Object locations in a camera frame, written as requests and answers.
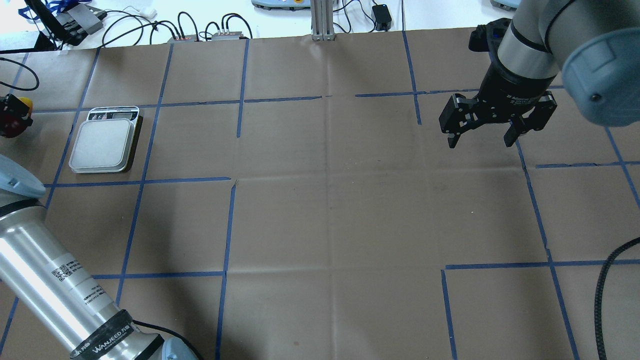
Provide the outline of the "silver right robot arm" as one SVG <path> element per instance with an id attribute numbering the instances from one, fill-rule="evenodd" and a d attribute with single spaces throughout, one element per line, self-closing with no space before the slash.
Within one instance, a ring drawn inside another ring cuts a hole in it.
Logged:
<path id="1" fill-rule="evenodd" d="M 558 75 L 590 123 L 637 123 L 639 22 L 637 0 L 522 0 L 511 19 L 478 25 L 468 48 L 490 64 L 473 98 L 454 93 L 441 112 L 448 146 L 484 125 L 508 124 L 507 147 L 543 130 L 558 106 L 549 89 Z"/>

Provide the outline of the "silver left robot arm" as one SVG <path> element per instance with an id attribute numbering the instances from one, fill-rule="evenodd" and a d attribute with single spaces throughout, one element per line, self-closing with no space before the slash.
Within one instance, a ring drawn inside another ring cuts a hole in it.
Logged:
<path id="1" fill-rule="evenodd" d="M 201 360 L 179 333 L 135 320 L 45 224 L 42 182 L 1 157 L 1 280 L 57 337 L 70 360 Z M 146 333 L 141 327 L 153 328 Z"/>

